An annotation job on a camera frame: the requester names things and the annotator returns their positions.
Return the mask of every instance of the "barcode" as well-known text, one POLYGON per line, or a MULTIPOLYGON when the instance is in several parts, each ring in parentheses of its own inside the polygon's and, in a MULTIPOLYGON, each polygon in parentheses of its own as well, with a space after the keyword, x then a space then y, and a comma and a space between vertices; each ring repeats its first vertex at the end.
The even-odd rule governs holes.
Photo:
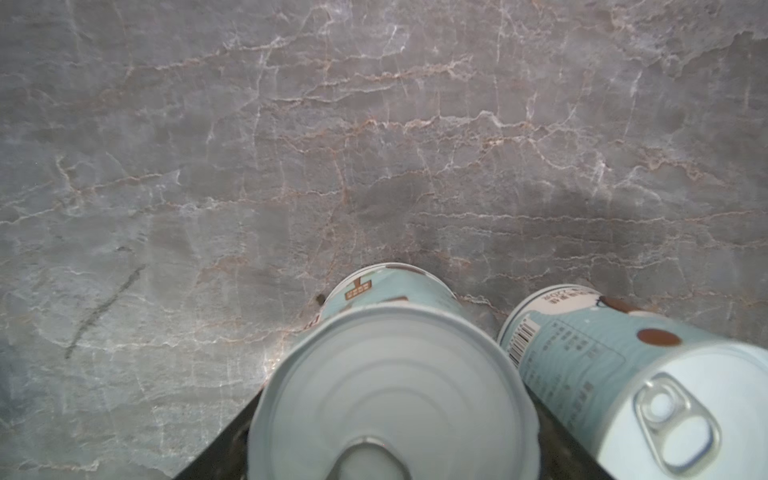
POLYGON ((520 362, 523 360, 525 350, 528 348, 528 345, 531 343, 531 340, 533 340, 533 337, 536 336, 536 333, 538 333, 540 328, 541 327, 536 322, 526 316, 523 321, 520 322, 518 328, 515 329, 515 333, 512 335, 512 341, 509 343, 509 348, 507 349, 509 358, 512 359, 512 363, 515 364, 515 367, 520 368, 520 362))

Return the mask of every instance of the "can lid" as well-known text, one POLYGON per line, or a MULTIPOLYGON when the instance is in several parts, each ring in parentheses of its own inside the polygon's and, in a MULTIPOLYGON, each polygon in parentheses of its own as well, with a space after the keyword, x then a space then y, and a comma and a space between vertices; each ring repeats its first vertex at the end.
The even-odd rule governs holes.
POLYGON ((764 349, 723 340, 666 356, 609 416, 598 461, 616 478, 765 478, 766 398, 764 349))
POLYGON ((276 369, 251 423, 260 480, 538 476, 538 420, 504 352, 423 306, 351 309, 276 369))

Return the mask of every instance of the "marble surface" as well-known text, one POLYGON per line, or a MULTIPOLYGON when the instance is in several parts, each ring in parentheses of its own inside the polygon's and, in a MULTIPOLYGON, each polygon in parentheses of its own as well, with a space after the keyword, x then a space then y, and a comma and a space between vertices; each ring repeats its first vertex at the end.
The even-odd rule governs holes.
POLYGON ((766 20, 1 3, 0 476, 173 476, 314 296, 380 260, 444 278, 491 333, 577 282, 768 346, 766 20))

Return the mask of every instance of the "pull tab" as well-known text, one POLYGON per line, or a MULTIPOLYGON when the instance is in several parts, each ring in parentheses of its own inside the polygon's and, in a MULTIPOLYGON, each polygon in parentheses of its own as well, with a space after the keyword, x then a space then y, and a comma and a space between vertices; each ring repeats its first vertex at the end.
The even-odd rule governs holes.
POLYGON ((674 377, 659 373, 646 381, 634 410, 656 463, 669 476, 694 476, 717 457, 717 420, 674 377))
POLYGON ((330 473, 328 476, 326 476, 326 480, 339 480, 339 475, 341 474, 341 466, 344 464, 344 461, 347 460, 348 457, 357 450, 365 448, 373 448, 383 452, 387 458, 389 458, 389 460, 392 461, 392 463, 394 463, 398 468, 400 474, 402 475, 402 480, 411 480, 411 472, 408 470, 408 467, 400 459, 400 457, 394 453, 391 448, 387 447, 386 443, 371 436, 360 437, 358 439, 352 440, 346 446, 346 448, 341 453, 339 453, 339 456, 336 457, 336 461, 333 463, 333 467, 331 468, 330 473))

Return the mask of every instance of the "tin can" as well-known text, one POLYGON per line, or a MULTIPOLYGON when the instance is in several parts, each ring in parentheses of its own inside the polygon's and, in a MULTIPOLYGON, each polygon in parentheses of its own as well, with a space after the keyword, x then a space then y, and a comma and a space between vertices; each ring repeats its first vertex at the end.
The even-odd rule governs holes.
POLYGON ((259 480, 535 480, 538 419, 505 352, 450 289, 402 263, 329 295, 248 434, 259 480))
POLYGON ((579 285, 529 296, 498 341, 616 479, 766 477, 766 350, 579 285))

